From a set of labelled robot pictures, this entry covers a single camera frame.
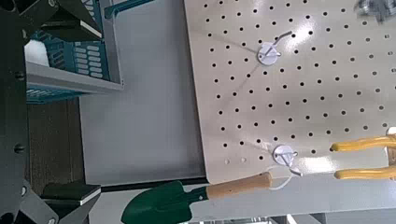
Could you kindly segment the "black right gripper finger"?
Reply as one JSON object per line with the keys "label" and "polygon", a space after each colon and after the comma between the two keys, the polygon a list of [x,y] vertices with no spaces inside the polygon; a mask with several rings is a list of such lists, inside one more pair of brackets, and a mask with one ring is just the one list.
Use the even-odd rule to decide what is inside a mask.
{"label": "black right gripper finger", "polygon": [[75,181],[50,183],[39,196],[24,180],[20,209],[12,224],[83,224],[100,195],[99,185]]}
{"label": "black right gripper finger", "polygon": [[41,30],[63,41],[99,41],[102,32],[81,0],[12,0],[28,35]]}

